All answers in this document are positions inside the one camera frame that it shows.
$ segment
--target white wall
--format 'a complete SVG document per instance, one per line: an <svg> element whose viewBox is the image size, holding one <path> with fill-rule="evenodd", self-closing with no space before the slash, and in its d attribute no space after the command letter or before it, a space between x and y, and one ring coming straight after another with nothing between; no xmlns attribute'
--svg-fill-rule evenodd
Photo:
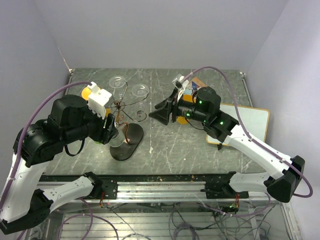
<svg viewBox="0 0 320 240"><path fill-rule="evenodd" d="M70 68L246 71L288 0L35 0Z"/></svg>
<svg viewBox="0 0 320 240"><path fill-rule="evenodd" d="M32 112L69 76L33 0L1 0L0 7L0 189L8 176L13 144ZM50 106L40 113L46 117ZM0 239L13 239L13 235Z"/></svg>
<svg viewBox="0 0 320 240"><path fill-rule="evenodd" d="M306 161L314 188L292 198L304 239L319 238L320 1L290 0L247 72L253 105L271 113L267 142ZM307 193L303 184L297 192Z"/></svg>

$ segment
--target gray marble surface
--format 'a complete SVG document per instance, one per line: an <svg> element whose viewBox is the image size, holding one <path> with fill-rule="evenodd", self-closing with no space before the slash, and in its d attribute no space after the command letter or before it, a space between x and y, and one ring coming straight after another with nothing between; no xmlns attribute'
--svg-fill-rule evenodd
<svg viewBox="0 0 320 240"><path fill-rule="evenodd" d="M78 68L73 71L71 82L93 81L119 95L109 86L109 79L124 76L128 82L128 90L124 102L129 104L139 98L131 93L135 84L149 86L149 97L143 102L127 106L126 112L139 118L137 111L147 114L154 110L154 105L167 98L173 90L172 80L177 74L187 75L191 69L123 69L123 68ZM236 99L242 106L249 106L248 96L238 71L224 71L229 77ZM195 75L208 86L214 88L221 96L221 102L232 104L231 93L222 76L214 70L203 70ZM75 86L68 94L80 95L83 86ZM169 123L162 125L154 119L147 118L139 123L144 130L144 138L133 154L126 161L116 161L109 153L109 146L96 144L86 139L83 151L75 156L67 156L64 152L57 155L47 168L47 175L81 175L92 171L98 175L152 175L152 174L210 174L237 171L258 173L264 170L240 151L224 146L217 150L214 144L208 144L206 133L196 130L190 125ZM80 142L69 146L76 153Z"/></svg>

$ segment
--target red wire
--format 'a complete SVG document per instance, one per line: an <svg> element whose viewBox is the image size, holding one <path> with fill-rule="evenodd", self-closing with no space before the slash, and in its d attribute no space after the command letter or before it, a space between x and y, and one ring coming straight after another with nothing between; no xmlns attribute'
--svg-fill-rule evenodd
<svg viewBox="0 0 320 240"><path fill-rule="evenodd" d="M99 206L100 206L101 208L104 207L104 205L103 205L104 197L105 197L105 192L103 191L103 192L101 193L101 198L100 198L100 202L99 202Z"/></svg>

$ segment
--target cable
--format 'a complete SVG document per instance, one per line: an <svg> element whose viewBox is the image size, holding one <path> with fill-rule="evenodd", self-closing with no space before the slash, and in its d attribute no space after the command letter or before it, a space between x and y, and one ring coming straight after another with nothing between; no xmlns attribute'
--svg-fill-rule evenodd
<svg viewBox="0 0 320 240"><path fill-rule="evenodd" d="M87 214L87 213L79 213L79 214L73 215L73 216L71 216L71 217L68 217L65 221L63 221L63 223L62 223L61 225L65 224L65 223L66 223L67 221L69 221L70 219L78 218L78 217L84 217L84 216L86 216L86 217L91 217L90 214ZM109 224L109 225L113 228L113 230L114 230L114 232L115 232L116 239L119 240L119 235L118 235L117 229L116 229L116 227L115 227L111 222L109 222L108 220L106 220L106 219L104 219L104 218L102 218L102 217L96 216L96 215L92 215L92 217L95 218L95 219L100 219L100 220L102 220L102 221L105 221L107 224Z"/></svg>
<svg viewBox="0 0 320 240"><path fill-rule="evenodd" d="M227 213L227 212L224 212L224 211L221 211L220 209L216 209L216 208L213 208L213 207L210 207L209 205L206 205L206 204L201 204L201 203L198 203L199 206L202 206L206 209L210 209L212 211L215 211L215 212L218 212L220 213L221 215L223 216L229 216L229 217L235 217L235 218L245 218L245 217L250 217L250 216L255 216L257 214L261 214L264 210L266 210L269 206L270 206L270 203L271 203L271 198L270 198L270 195L268 193L265 193L265 195L268 197L268 202L267 204L260 210L260 211L257 211L257 212L253 212L253 213L249 213L249 214L230 214L230 213Z"/></svg>
<svg viewBox="0 0 320 240"><path fill-rule="evenodd" d="M8 195L8 192L10 190L10 187L16 177L16 173L18 171L18 167L19 167L19 164L20 164L20 161L21 161L21 151L22 151L22 144L23 144L23 141L25 139L25 136L27 134L27 131L28 131L28 128L30 126L30 124L32 123L32 121L35 119L35 117L37 116L37 114L40 112L40 110L47 104L47 102L49 102L53 97L55 97L57 94L61 93L62 91L70 88L70 87L73 87L73 86L76 86L76 85L91 85L91 82L88 82L88 81L80 81L80 82L74 82L74 83L70 83L70 84L67 84L61 88L59 88L58 90L56 90L55 92L53 92L51 95L49 95L39 106L38 108L33 112L33 114L31 115L29 121L26 123L26 125L24 126L22 132L21 132L21 135L20 135L20 138L19 138L19 142L18 142L18 147L17 147L17 153L16 153L16 159L15 159L15 163L13 165L13 168L12 168L12 171L11 171L11 174L9 176L9 180L6 184L6 186L4 187L4 190L2 192L2 197L1 197L1 200L0 200L0 211L2 211L3 207L4 207L4 204L5 204L5 200L7 198L7 195Z"/></svg>
<svg viewBox="0 0 320 240"><path fill-rule="evenodd" d="M173 233L173 239L176 240L179 232L181 230L190 230L190 232L192 233L192 240L200 240L199 239L199 235L196 233L196 230L195 228L190 224L190 223L187 223L187 222L183 222L181 223L175 230L174 230L174 233Z"/></svg>
<svg viewBox="0 0 320 240"><path fill-rule="evenodd" d="M220 225L219 225L218 223L217 223L216 225L217 225L217 227L219 228L220 232L224 235L225 239L228 240L228 237L227 237L226 233L222 230L222 228L220 227Z"/></svg>
<svg viewBox="0 0 320 240"><path fill-rule="evenodd" d="M302 172L300 172L295 166L293 166L291 163L289 163L288 161L284 160L281 156L279 156L277 153L273 152L272 150L270 150L268 147L265 147L264 145L262 145L260 142L258 142L257 140L255 140L254 138L252 138L249 134L249 132L247 131L241 117L240 117L240 113L239 113L239 109L238 109L238 104L237 104L237 100L236 100L236 95L235 92L231 86L231 83L228 79L228 77L224 74L223 71L221 71L220 69L214 67L214 66L203 66L200 67L196 70L194 70L193 72L190 72L187 76L184 77L184 79L181 81L181 84L183 84L187 79L189 79L193 74L203 70L203 69L213 69L216 70L218 73L220 73L223 78L225 79L226 83L228 84L229 90L231 92L231 96L232 96L232 100L233 100L233 104L234 104L234 108L235 108L235 112L236 112L236 116L238 117L239 123L245 133L245 135L256 145L258 145L260 148L264 149L265 151L267 151L269 154L273 155L275 158L279 159L281 162L285 163L287 166L289 166L292 170L294 170L307 184L308 188L309 188L309 194L307 195L301 195L301 194L297 194L294 193L293 195L296 197L300 197L300 198L310 198L313 194L314 194L314 190L310 184L310 182L308 181L308 179L302 174Z"/></svg>
<svg viewBox="0 0 320 240"><path fill-rule="evenodd" d="M116 209L118 209L118 208L120 208L120 207L122 207L123 205L126 205L126 204L128 204L128 203L122 203L120 206L117 206L115 208L112 208L112 207L110 207L110 208L113 209L113 210L116 210Z"/></svg>
<svg viewBox="0 0 320 240"><path fill-rule="evenodd" d="M130 226L129 223L127 223L119 214L117 214L112 208L110 207L106 207L107 209L111 210L115 215L117 215L125 224L127 224L129 226L129 228L132 230L132 232L134 232L134 234L136 235L136 231Z"/></svg>
<svg viewBox="0 0 320 240"><path fill-rule="evenodd" d="M119 214L117 214L111 207L106 207L107 209L109 209L109 210L111 210L115 215L117 215L125 224L127 224L128 226L129 226L129 228L132 230L132 232L134 232L134 233L132 233L132 234L129 234L128 236L125 236L122 240L124 240L124 239L126 239L126 238L130 238L131 236L136 236L136 239L137 240L139 240L138 239L138 237L143 237L143 238L145 238L145 239L148 239L148 240L151 240L150 239L150 237L148 237L148 236L146 236L146 235L143 235L143 234L140 234L140 233L136 233L136 231L130 226L130 224L129 223L127 223Z"/></svg>
<svg viewBox="0 0 320 240"><path fill-rule="evenodd" d="M253 229L251 229L250 231L248 231L248 232L247 232L245 235L243 235L239 240L241 240L244 236L246 236L246 235L248 235L249 233L251 233L253 230L256 230L256 233L255 233L255 235L254 235L254 239L256 239L256 236L257 236L257 233L258 233L258 230L259 230L260 226L262 225L262 223L263 223L264 220L266 219L267 215L275 208L275 206L276 206L276 205L273 205L273 206L269 209L269 211L264 215L264 217L262 218L261 223L258 225L258 227L253 228Z"/></svg>
<svg viewBox="0 0 320 240"><path fill-rule="evenodd" d="M40 239L42 239L42 230L41 230L41 227L39 227L39 226L35 226L34 227L35 229L39 229L39 232L40 232Z"/></svg>
<svg viewBox="0 0 320 240"><path fill-rule="evenodd" d="M74 156L77 156L79 153L81 153L82 149L84 149L84 146L85 146L85 141L86 139L82 139L82 142L81 142L81 146L80 146L80 149L79 151L76 153L76 154L72 154L69 152L69 149L68 149L68 145L64 145L64 150L65 150L65 153L70 156L70 157L74 157Z"/></svg>
<svg viewBox="0 0 320 240"><path fill-rule="evenodd" d="M82 198L79 198L79 200L81 200L81 201L88 207L90 214L77 214L77 215L73 215L73 216L71 216L71 217L68 217L68 218L67 218L65 221L63 221L63 223L61 223L61 225L59 226L59 228L58 228L58 230L57 230L57 232L56 232L56 240L59 240L59 239L60 239L61 230L62 230L64 224L65 224L67 221L69 221L70 219L79 217L79 216L84 216L84 215L90 216L91 219L90 219L89 228L88 228L88 230L86 231L86 233L83 235L83 237L81 238L81 240L84 240L84 239L87 237L87 235L89 234L89 232L90 232L90 230L91 230L91 227L92 227L92 224L93 224L93 222L94 222L94 217L95 217L95 216L94 216L94 214L93 214L93 212L92 212L92 209L91 209L89 203L87 203L86 200L84 200L84 199L82 199Z"/></svg>
<svg viewBox="0 0 320 240"><path fill-rule="evenodd" d="M16 240L22 239L22 237L25 235L26 231L27 231L27 230L23 230L23 231L20 233L20 235L18 236L18 238L17 238Z"/></svg>
<svg viewBox="0 0 320 240"><path fill-rule="evenodd" d="M131 234L125 236L124 238L122 238L122 240L124 240L126 238L130 238L132 236L137 236L137 237L142 237L142 238L145 238L145 239L148 239L148 240L152 240L150 237L142 235L142 234L139 234L139 233L131 233Z"/></svg>
<svg viewBox="0 0 320 240"><path fill-rule="evenodd" d="M186 122L188 123L188 124L190 124L190 126L191 127L193 127L194 129L198 129L198 130L201 130L201 131L203 131L204 129L202 128L197 128L197 127L195 127L195 126L193 126L192 124L191 124L191 122L189 122L186 118L184 118L185 120L186 120Z"/></svg>
<svg viewBox="0 0 320 240"><path fill-rule="evenodd" d="M264 237L266 237L268 234L269 234L269 232L270 232L270 229L271 229L271 224L270 223L268 223L267 221L261 221L261 220L257 220L257 222L264 222L264 223L266 223L266 224L268 224L269 225L269 228L268 228L268 231L265 231L264 229L264 232L265 232L265 235L264 235Z"/></svg>
<svg viewBox="0 0 320 240"><path fill-rule="evenodd" d="M186 221L184 220L184 218L183 218L182 215L180 214L179 210L174 206L174 208L172 209L171 221L172 221L173 226L174 226L175 228L178 228L178 226L176 226L176 224L174 223L174 213L175 213L175 211L179 214L180 218L182 219L182 221L183 221L184 223L186 223ZM212 224L210 224L210 225L208 225L208 226L206 226L206 227L194 227L194 229L197 230L197 231L202 231L202 230L206 230L206 229L214 229L214 227L212 227L212 226L214 226L214 225L216 225L216 224L217 224L217 223L215 222L215 223L212 223Z"/></svg>

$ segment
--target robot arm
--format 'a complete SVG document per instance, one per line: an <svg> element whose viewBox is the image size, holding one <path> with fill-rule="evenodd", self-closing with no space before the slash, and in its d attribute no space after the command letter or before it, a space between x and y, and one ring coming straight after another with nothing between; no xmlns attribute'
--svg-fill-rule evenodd
<svg viewBox="0 0 320 240"><path fill-rule="evenodd" d="M68 144L84 141L87 137L107 144L118 134L115 116L108 114L106 117L106 107L113 101L112 95L99 89L95 83L89 88L91 94L88 103L80 96L65 95L54 101L47 119L39 120L28 128L21 161L0 213L0 228L4 234L33 228L52 211L71 200L95 198L102 192L102 181L92 172L56 188L36 189L50 161ZM11 171L16 162L21 133L22 130L13 146Z"/></svg>
<svg viewBox="0 0 320 240"><path fill-rule="evenodd" d="M289 202L301 177L284 161L303 173L305 160L300 156L291 158L255 136L247 135L237 119L220 110L221 98L211 87L200 88L196 101L188 102L181 97L184 86L178 80L173 83L177 88L167 99L155 105L155 111L149 117L164 125L168 125L170 115L172 122L177 117L201 122L209 136L238 149L266 170L265 173L235 173L229 183L235 192L269 193L280 202Z"/></svg>

